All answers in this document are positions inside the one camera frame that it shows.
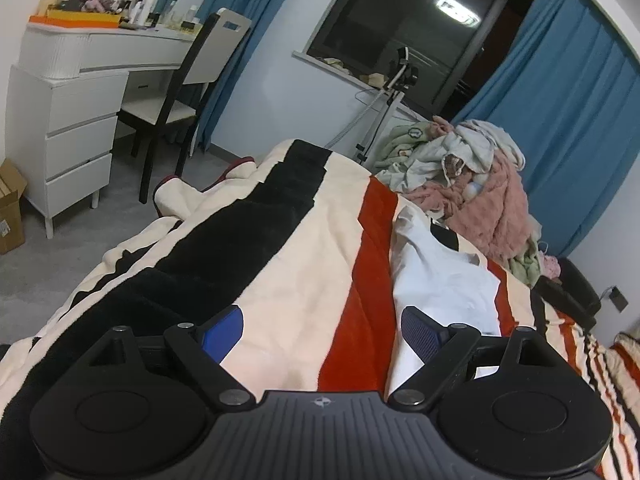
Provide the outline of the white dressing table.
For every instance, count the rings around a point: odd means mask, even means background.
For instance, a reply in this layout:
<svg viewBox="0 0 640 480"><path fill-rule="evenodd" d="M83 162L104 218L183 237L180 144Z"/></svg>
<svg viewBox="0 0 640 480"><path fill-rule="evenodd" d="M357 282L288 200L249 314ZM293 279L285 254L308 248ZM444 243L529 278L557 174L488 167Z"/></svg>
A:
<svg viewBox="0 0 640 480"><path fill-rule="evenodd" d="M130 74L175 70L193 40L166 28L27 25L10 71L4 138L47 237L55 216L85 198L96 205L110 182Z"/></svg>

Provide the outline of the white t-shirt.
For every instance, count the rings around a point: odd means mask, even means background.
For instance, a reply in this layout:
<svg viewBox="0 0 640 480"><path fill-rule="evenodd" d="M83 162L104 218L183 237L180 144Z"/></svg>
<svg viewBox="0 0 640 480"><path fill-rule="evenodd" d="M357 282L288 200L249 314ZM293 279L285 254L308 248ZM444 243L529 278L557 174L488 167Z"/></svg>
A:
<svg viewBox="0 0 640 480"><path fill-rule="evenodd" d="M499 280L480 257L446 247L432 233L431 220L405 206L394 221L390 268L396 316L416 307L442 326L464 323L498 336L495 299Z"/></svg>

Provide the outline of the pile of light clothes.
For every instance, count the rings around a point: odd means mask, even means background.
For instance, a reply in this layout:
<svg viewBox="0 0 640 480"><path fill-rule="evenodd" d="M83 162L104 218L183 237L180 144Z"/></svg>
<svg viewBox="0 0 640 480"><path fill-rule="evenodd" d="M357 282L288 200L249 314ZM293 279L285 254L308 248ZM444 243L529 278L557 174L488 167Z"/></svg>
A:
<svg viewBox="0 0 640 480"><path fill-rule="evenodd" d="M413 125L393 128L378 150L378 154L375 155L373 170L378 180L393 192L402 195L410 188L410 183L413 181L407 176L407 170L413 157L420 154L422 146L426 147L426 165L420 173L425 174L429 179L438 178L442 174L439 159L445 150L439 146L437 139L440 136L446 136L454 127L446 119L435 116L427 122L416 122ZM425 214L446 226L439 214L432 212L425 212ZM505 266L525 285L533 287L541 276L552 280L558 278L560 266L557 258L547 255L546 251L540 247L541 224L529 211L528 214L533 231L526 240L524 249L505 263L497 262Z"/></svg>

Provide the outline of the right blue curtain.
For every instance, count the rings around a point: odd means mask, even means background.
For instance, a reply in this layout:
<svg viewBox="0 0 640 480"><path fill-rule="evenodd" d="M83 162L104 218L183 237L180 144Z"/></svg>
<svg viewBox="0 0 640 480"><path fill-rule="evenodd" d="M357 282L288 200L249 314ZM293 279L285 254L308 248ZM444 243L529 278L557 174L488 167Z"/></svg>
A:
<svg viewBox="0 0 640 480"><path fill-rule="evenodd" d="M529 211L566 256L639 154L639 63L590 0L534 0L508 55L454 119L512 136Z"/></svg>

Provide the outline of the wall power socket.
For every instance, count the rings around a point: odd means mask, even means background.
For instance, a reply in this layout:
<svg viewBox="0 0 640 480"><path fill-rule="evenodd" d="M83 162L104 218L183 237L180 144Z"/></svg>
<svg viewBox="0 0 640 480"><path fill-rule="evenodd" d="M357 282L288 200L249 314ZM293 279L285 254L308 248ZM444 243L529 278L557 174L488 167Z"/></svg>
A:
<svg viewBox="0 0 640 480"><path fill-rule="evenodd" d="M629 304L629 301L617 286L613 286L608 293L608 299L618 312L623 312Z"/></svg>

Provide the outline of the dark window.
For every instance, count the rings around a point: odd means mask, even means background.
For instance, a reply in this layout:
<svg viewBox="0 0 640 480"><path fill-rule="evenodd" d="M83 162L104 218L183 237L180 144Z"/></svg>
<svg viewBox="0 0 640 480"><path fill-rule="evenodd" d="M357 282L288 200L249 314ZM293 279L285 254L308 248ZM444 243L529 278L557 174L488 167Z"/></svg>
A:
<svg viewBox="0 0 640 480"><path fill-rule="evenodd" d="M364 79L389 74L400 49L418 71L405 104L456 116L509 52L534 0L335 0L309 55Z"/></svg>

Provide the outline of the cardboard box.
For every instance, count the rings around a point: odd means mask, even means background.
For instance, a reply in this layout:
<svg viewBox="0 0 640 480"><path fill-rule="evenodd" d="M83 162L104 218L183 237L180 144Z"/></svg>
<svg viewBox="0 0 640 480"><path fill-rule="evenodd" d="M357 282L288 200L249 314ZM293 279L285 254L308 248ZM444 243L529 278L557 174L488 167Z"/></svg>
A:
<svg viewBox="0 0 640 480"><path fill-rule="evenodd" d="M0 167L0 254L5 255L24 243L20 200L27 181L8 158Z"/></svg>

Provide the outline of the striped fleece blanket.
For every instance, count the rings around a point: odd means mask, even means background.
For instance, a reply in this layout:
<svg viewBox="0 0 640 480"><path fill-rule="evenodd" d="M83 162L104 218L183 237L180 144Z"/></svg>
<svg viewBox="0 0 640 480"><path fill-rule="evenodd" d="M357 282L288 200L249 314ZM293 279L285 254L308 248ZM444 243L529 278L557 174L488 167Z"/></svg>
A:
<svg viewBox="0 0 640 480"><path fill-rule="evenodd" d="M390 268L394 221L416 205L356 162L286 141L205 190L168 178L154 205L35 336L3 348L3 478L638 477L638 342L605 347L430 218L498 278L500 334L482 334L431 410L387 404L422 366ZM232 304L244 330L221 366L254 408L209 406L163 338Z"/></svg>

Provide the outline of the white black chair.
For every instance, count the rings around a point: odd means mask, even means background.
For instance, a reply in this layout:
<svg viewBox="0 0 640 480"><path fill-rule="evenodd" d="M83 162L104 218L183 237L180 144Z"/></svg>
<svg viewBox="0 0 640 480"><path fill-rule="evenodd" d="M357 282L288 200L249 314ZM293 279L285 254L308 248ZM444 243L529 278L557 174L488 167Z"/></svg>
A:
<svg viewBox="0 0 640 480"><path fill-rule="evenodd" d="M139 202L150 196L152 172L160 138L175 128L185 128L175 175L183 174L191 153L198 123L217 81L238 50L252 21L244 15L221 8L206 18L178 70L166 88L139 89L122 102L118 120L134 129L131 155L137 156L144 139L149 140L139 188Z"/></svg>

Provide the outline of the pink fluffy blanket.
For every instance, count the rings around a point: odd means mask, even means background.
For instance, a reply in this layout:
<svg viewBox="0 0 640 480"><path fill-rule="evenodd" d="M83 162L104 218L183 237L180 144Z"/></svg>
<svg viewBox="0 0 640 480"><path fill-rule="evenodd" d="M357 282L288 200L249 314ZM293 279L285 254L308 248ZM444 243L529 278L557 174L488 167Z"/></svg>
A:
<svg viewBox="0 0 640 480"><path fill-rule="evenodd" d="M426 147L413 157L402 195L425 212L439 214L448 228L485 256L505 263L519 254L532 234L520 171L526 159L506 130L470 119L437 139L445 153L442 174L429 179Z"/></svg>

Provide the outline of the orange tray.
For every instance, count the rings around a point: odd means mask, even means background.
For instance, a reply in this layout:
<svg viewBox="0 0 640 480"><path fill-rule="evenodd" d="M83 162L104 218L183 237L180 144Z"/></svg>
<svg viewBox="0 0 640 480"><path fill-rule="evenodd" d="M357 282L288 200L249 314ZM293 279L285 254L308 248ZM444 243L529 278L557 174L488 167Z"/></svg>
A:
<svg viewBox="0 0 640 480"><path fill-rule="evenodd" d="M29 23L63 28L117 28L119 14L49 9L43 15L31 15Z"/></svg>

